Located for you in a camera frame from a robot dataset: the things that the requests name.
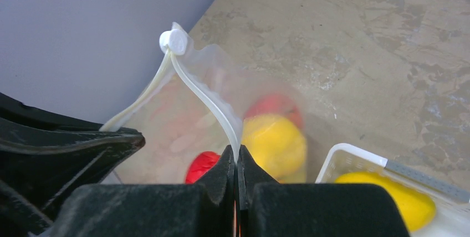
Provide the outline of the red apple toy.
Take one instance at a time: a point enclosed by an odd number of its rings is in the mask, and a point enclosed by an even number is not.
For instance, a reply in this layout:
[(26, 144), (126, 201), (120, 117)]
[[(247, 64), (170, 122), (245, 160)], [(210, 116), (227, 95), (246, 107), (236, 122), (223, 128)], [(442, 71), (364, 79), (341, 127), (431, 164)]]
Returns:
[(262, 114), (277, 114), (289, 119), (299, 129), (304, 128), (304, 119), (298, 105), (288, 96), (268, 94), (260, 97), (244, 114), (244, 119)]

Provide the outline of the red strawberry toy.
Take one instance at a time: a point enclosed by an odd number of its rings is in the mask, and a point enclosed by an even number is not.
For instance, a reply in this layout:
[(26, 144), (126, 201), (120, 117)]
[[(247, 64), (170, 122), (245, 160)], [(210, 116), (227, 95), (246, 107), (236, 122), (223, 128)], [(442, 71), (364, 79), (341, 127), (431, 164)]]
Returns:
[(205, 175), (220, 159), (221, 155), (212, 151), (200, 153), (188, 167), (185, 184), (194, 184)]

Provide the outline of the clear zip top bag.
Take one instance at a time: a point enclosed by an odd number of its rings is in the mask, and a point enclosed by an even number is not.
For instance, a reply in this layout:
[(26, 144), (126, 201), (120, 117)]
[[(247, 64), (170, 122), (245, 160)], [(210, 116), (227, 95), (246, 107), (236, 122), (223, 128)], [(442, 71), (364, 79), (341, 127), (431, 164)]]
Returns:
[(133, 128), (145, 138), (143, 148), (113, 171), (120, 183), (184, 183), (188, 167), (204, 151), (222, 155), (230, 147), (237, 157), (244, 146), (244, 114), (262, 96), (288, 96), (305, 120), (296, 88), (243, 69), (218, 45), (196, 49), (179, 24), (160, 35), (159, 45), (164, 58), (154, 78), (101, 128)]

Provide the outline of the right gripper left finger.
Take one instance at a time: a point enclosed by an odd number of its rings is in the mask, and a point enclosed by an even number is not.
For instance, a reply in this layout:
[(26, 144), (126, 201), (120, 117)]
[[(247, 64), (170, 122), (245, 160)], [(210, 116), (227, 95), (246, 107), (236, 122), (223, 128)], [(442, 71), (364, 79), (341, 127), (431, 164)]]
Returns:
[(88, 184), (62, 205), (49, 236), (233, 236), (234, 158), (194, 184)]

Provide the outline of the yellow mango toy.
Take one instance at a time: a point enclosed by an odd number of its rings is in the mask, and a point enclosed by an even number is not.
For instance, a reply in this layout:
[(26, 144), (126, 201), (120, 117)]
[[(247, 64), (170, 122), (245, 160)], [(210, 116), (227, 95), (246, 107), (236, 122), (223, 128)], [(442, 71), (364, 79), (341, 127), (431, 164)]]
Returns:
[(426, 194), (372, 172), (351, 172), (338, 176), (335, 183), (367, 183), (383, 187), (395, 201), (411, 232), (427, 226), (437, 214), (434, 201)]

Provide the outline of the yellow pear toy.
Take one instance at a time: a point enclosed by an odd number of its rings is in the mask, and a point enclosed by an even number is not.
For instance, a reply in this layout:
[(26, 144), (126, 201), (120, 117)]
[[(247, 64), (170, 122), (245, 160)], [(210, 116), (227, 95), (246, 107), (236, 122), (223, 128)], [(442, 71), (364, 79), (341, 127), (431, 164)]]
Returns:
[(306, 182), (308, 143), (289, 119), (262, 114), (244, 121), (242, 144), (256, 164), (280, 183)]

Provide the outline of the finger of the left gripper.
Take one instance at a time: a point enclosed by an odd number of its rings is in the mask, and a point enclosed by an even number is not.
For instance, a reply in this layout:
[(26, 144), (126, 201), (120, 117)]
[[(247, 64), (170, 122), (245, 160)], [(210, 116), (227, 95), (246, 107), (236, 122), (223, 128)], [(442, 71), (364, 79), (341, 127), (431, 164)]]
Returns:
[(1, 118), (37, 128), (56, 131), (97, 131), (101, 124), (55, 114), (24, 103), (1, 93)]
[(1, 235), (41, 234), (71, 193), (145, 144), (133, 129), (44, 130), (1, 120)]

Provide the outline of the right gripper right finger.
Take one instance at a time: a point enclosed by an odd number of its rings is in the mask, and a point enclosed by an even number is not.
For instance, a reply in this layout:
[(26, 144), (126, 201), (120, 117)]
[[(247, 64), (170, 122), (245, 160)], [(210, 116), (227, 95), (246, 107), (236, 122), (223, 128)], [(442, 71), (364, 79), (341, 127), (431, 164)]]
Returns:
[(364, 183), (281, 184), (241, 146), (237, 236), (409, 236), (409, 232), (382, 187)]

